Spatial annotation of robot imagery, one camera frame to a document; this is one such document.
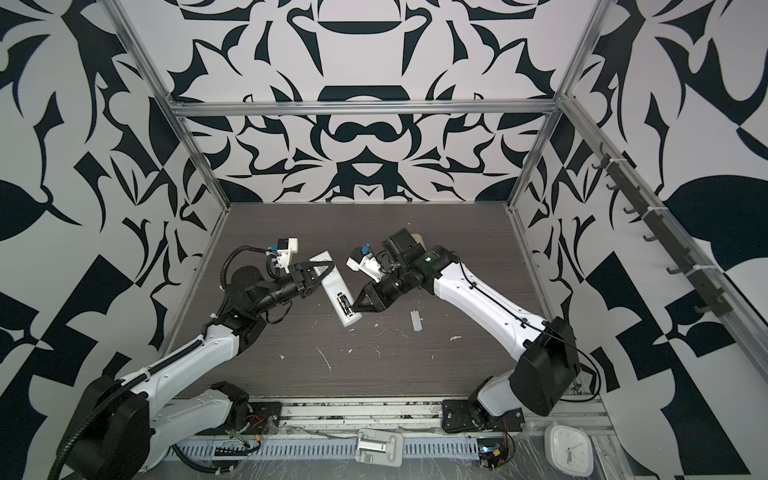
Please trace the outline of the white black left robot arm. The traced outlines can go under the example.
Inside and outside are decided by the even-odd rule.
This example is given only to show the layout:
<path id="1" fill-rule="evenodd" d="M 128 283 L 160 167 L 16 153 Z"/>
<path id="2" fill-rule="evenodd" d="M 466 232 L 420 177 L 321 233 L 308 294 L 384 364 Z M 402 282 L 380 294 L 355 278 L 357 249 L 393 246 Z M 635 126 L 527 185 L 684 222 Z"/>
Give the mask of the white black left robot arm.
<path id="1" fill-rule="evenodd" d="M 254 344 L 270 311 L 321 287 L 331 260 L 300 262 L 273 281 L 254 266 L 220 272 L 224 299 L 201 334 L 166 357 L 121 378 L 103 375 L 83 392 L 48 476 L 69 467 L 85 479 L 131 479 L 154 468 L 178 442 L 222 425 L 240 430 L 247 394 L 219 384 L 173 404 L 180 392 Z"/>

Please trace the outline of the white remote control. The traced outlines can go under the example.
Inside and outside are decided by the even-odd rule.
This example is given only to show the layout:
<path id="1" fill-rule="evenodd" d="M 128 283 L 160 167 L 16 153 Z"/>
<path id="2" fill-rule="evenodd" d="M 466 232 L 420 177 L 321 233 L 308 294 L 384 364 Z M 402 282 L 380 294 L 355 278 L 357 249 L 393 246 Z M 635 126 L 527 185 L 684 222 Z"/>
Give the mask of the white remote control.
<path id="1" fill-rule="evenodd" d="M 322 261 L 322 260 L 332 260 L 335 263 L 329 251 L 323 251 L 310 258 L 310 261 Z M 342 275 L 340 274 L 339 268 L 336 266 L 336 263 L 335 263 L 335 269 L 333 270 L 333 272 L 329 276 L 327 276 L 323 281 L 321 281 L 321 285 L 326 295 L 328 296 L 328 299 L 331 302 L 331 305 L 334 311 L 336 312 L 339 320 L 341 321 L 342 325 L 345 328 L 352 326 L 362 318 L 362 314 L 359 312 L 354 312 L 354 315 L 352 317 L 347 318 L 344 316 L 344 313 L 341 310 L 341 307 L 337 300 L 337 294 L 339 292 L 343 292 L 344 294 L 347 295 L 351 306 L 353 304 L 353 299 L 346 282 L 344 281 Z"/>

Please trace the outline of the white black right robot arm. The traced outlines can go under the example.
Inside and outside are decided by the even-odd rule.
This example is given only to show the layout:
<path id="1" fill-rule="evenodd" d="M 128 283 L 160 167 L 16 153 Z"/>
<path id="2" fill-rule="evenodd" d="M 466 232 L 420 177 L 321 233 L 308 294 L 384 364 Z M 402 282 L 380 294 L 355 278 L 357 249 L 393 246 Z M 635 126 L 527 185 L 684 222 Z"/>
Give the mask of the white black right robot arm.
<path id="1" fill-rule="evenodd" d="M 480 280 L 458 253 L 440 245 L 425 248 L 406 229 L 384 243 L 388 266 L 367 245 L 350 254 L 347 265 L 370 277 L 355 299 L 357 313 L 383 312 L 414 289 L 453 305 L 505 349 L 510 371 L 491 376 L 465 400 L 446 401 L 442 428 L 447 433 L 521 428 L 524 410 L 547 416 L 581 372 L 572 327 L 547 321 L 518 306 Z"/>

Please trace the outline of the white battery compartment cover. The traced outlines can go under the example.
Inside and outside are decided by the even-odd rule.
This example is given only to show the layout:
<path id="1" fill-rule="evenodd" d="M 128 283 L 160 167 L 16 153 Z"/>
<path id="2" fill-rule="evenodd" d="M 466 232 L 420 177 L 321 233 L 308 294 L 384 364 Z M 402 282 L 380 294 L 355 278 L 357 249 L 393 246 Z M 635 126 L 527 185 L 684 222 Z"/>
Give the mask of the white battery compartment cover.
<path id="1" fill-rule="evenodd" d="M 421 332 L 423 330 L 422 318 L 418 310 L 412 310 L 410 312 L 410 318 L 412 327 L 415 332 Z"/>

